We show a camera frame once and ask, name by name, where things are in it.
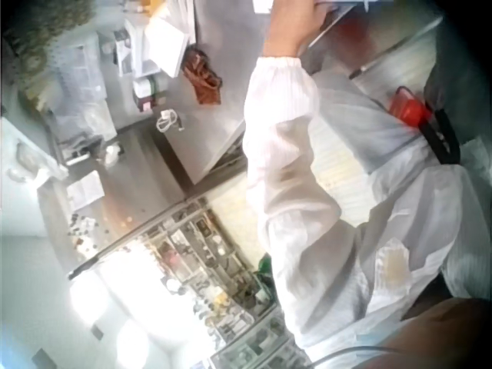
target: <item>sleeve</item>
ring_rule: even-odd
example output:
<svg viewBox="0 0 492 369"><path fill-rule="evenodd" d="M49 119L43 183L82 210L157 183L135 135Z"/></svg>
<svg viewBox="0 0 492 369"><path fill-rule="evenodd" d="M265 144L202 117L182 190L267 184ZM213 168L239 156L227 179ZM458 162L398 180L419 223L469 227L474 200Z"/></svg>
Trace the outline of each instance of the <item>sleeve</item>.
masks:
<svg viewBox="0 0 492 369"><path fill-rule="evenodd" d="M310 324L337 276L347 271L354 240L354 229L339 220L340 207L311 171L308 125L318 99L299 59L259 58L244 107L248 201L294 335Z"/></svg>

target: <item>red object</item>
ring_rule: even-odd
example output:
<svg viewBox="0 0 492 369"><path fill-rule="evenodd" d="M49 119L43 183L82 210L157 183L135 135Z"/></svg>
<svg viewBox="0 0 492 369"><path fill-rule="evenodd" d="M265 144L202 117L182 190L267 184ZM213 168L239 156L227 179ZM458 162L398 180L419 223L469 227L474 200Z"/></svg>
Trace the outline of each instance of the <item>red object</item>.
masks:
<svg viewBox="0 0 492 369"><path fill-rule="evenodd" d="M399 87L396 91L391 102L390 114L413 128L419 128L432 116L432 112L406 87Z"/></svg>

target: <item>elastic cuff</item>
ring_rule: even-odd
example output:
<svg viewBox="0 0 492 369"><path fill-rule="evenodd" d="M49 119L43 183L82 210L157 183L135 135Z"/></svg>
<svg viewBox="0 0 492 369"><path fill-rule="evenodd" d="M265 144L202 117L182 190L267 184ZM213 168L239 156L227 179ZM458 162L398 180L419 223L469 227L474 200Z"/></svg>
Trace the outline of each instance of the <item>elastic cuff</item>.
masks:
<svg viewBox="0 0 492 369"><path fill-rule="evenodd" d="M292 58L289 56L283 56L280 58L260 57L258 58L256 65L262 67L301 67L301 60L299 58Z"/></svg>

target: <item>countertop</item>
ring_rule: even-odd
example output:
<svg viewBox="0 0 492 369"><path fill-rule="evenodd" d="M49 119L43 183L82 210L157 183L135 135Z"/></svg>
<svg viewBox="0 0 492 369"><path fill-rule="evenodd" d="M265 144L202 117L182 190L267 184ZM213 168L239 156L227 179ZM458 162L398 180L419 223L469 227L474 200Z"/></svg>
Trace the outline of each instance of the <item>countertop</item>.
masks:
<svg viewBox="0 0 492 369"><path fill-rule="evenodd" d="M222 102L199 105L180 73L169 86L168 107L180 115L184 131L170 129L166 137L196 184L244 131L244 100L269 15L255 14L253 1L245 0L201 0L194 6L197 46L222 78Z"/></svg>

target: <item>skin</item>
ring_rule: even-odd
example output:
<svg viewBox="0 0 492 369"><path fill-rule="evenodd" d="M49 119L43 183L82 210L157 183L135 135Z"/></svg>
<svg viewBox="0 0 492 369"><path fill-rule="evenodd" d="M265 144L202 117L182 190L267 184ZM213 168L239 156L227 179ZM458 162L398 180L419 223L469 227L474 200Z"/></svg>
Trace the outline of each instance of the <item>skin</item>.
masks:
<svg viewBox="0 0 492 369"><path fill-rule="evenodd" d="M302 45L319 32L329 4L315 0L274 0L264 57L296 58Z"/></svg>

